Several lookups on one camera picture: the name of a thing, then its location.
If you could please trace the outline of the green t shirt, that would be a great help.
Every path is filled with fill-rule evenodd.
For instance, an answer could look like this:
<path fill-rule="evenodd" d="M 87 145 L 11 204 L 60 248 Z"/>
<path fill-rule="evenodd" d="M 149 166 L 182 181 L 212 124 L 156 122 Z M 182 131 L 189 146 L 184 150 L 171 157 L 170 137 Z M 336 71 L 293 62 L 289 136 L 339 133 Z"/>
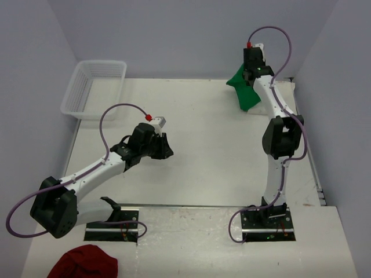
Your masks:
<path fill-rule="evenodd" d="M 242 64 L 235 75 L 226 82 L 226 85 L 235 89 L 240 109 L 248 112 L 248 110 L 257 105 L 261 99 L 256 92 L 246 84 L 243 77 L 243 70 L 244 66 Z"/>

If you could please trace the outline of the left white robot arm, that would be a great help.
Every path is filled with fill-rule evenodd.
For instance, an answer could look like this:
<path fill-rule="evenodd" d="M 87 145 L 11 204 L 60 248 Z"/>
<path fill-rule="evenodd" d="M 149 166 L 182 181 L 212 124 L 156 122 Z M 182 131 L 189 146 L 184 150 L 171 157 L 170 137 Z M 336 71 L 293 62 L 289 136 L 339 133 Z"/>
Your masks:
<path fill-rule="evenodd" d="M 144 157 L 157 160 L 171 157 L 173 151 L 166 133 L 162 131 L 165 123 L 163 117 L 139 123 L 128 142 L 114 145 L 96 163 L 60 180 L 45 179 L 30 215 L 57 239 L 77 225 L 95 222 L 113 228 L 131 224 L 132 220 L 120 217 L 121 207 L 112 199 L 101 197 L 96 202 L 83 202 L 83 198 L 112 177 L 139 164 Z"/>

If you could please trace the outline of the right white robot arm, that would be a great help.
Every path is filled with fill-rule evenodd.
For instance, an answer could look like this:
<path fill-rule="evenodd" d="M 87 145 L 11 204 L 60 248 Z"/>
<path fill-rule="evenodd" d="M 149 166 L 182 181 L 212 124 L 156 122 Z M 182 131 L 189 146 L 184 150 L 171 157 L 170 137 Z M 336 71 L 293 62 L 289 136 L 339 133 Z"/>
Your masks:
<path fill-rule="evenodd" d="M 266 228 L 286 217 L 286 170 L 301 140 L 302 116 L 296 116 L 283 99 L 272 68 L 265 63 L 264 45 L 247 43 L 243 50 L 243 77 L 260 97 L 268 126 L 262 137 L 262 147 L 268 158 L 267 185 L 260 208 L 244 213 L 253 224 Z"/>

